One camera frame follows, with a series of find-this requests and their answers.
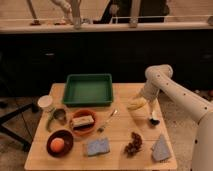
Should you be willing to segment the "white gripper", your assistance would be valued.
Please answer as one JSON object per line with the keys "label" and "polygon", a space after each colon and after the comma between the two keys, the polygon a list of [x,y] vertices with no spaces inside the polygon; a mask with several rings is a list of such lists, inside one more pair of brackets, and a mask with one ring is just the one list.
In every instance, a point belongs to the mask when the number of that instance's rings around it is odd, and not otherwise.
{"label": "white gripper", "polygon": [[150,108],[150,114],[153,114],[154,112],[158,94],[159,89],[151,82],[146,82],[139,92],[139,97],[145,99],[148,103]]}

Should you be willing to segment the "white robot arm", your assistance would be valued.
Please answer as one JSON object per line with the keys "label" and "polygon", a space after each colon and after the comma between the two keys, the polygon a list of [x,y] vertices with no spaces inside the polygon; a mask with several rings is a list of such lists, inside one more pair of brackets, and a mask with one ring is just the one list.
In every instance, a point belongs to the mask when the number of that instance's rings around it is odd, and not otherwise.
{"label": "white robot arm", "polygon": [[140,95],[153,102],[160,90],[198,124],[190,171],[213,171],[213,103],[174,82],[170,65],[150,66]]}

